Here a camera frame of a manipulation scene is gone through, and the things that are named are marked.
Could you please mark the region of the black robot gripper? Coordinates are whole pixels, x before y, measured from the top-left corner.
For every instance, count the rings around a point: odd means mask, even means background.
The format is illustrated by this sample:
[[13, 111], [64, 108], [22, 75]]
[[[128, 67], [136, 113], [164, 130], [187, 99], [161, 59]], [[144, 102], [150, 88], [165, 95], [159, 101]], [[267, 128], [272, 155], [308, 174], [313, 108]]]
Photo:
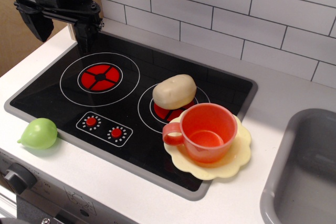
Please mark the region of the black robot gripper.
[[15, 6], [26, 26], [42, 42], [54, 29], [51, 19], [73, 24], [83, 53], [91, 51], [98, 30], [103, 27], [101, 8], [94, 0], [15, 0]]

